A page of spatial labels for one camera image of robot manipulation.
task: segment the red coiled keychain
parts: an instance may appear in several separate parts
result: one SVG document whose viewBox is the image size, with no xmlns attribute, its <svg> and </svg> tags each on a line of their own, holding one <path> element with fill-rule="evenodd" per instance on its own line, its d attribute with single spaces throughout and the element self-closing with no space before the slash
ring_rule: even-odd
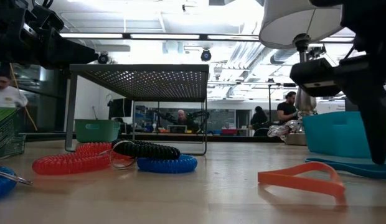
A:
<svg viewBox="0 0 386 224">
<path fill-rule="evenodd" d="M 86 143 L 77 147 L 75 153 L 47 156 L 32 164 L 32 170 L 41 175 L 77 174 L 101 170 L 110 164 L 111 143 Z M 113 160 L 130 160 L 128 156 L 112 153 Z"/>
</svg>

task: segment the red object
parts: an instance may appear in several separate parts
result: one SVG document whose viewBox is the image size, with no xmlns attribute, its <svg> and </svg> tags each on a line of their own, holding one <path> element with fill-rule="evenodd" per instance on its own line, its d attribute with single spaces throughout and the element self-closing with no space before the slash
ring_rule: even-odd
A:
<svg viewBox="0 0 386 224">
<path fill-rule="evenodd" d="M 229 135 L 236 135 L 237 129 L 223 129 L 220 132 L 221 134 L 229 134 Z"/>
<path fill-rule="evenodd" d="M 77 147 L 75 153 L 40 158 L 32 164 L 32 170 L 41 175 L 64 175 L 105 169 L 110 164 L 111 143 L 86 143 Z M 113 160 L 131 159 L 115 152 Z"/>
<path fill-rule="evenodd" d="M 313 170 L 328 172 L 331 181 L 307 177 L 295 177 L 297 174 Z M 261 184 L 277 185 L 292 189 L 328 194 L 337 198 L 344 195 L 345 191 L 344 184 L 341 182 L 337 172 L 331 166 L 322 162 L 309 162 L 287 169 L 258 172 L 258 182 Z"/>
</svg>

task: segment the white lamp shade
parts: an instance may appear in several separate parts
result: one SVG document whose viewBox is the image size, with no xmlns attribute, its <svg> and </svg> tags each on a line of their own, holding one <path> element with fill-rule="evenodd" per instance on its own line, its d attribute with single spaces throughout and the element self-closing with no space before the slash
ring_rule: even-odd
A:
<svg viewBox="0 0 386 224">
<path fill-rule="evenodd" d="M 341 7 L 320 8 L 309 0 L 265 0 L 260 42 L 272 49 L 293 49 L 298 34 L 318 42 L 340 31 Z"/>
</svg>

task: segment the ceiling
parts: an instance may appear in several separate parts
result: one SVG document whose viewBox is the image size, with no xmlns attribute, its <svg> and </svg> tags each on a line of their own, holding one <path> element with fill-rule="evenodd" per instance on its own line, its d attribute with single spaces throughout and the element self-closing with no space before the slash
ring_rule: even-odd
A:
<svg viewBox="0 0 386 224">
<path fill-rule="evenodd" d="M 257 0 L 54 0 L 54 10 L 65 23 L 63 33 L 173 33 L 173 34 L 259 34 L 263 7 Z M 353 37 L 343 29 L 334 37 Z M 295 50 L 287 52 L 282 64 L 272 63 L 277 50 L 259 42 L 183 40 L 75 40 L 109 51 L 117 63 L 209 63 L 211 99 L 267 99 L 268 86 L 256 85 L 272 78 L 292 83 L 291 66 L 299 62 Z M 322 55 L 333 66 L 348 53 L 351 44 L 326 44 Z M 202 62 L 203 49 L 212 60 Z M 253 83 L 238 85 L 236 82 Z M 283 99 L 291 88 L 272 90 L 272 99 Z"/>
</svg>

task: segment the green bin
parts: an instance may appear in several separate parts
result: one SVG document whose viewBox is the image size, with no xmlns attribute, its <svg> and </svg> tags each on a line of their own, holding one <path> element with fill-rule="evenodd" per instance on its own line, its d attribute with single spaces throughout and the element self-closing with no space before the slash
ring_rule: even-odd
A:
<svg viewBox="0 0 386 224">
<path fill-rule="evenodd" d="M 75 134 L 80 143 L 112 142 L 117 139 L 119 129 L 120 122 L 113 120 L 75 120 Z"/>
</svg>

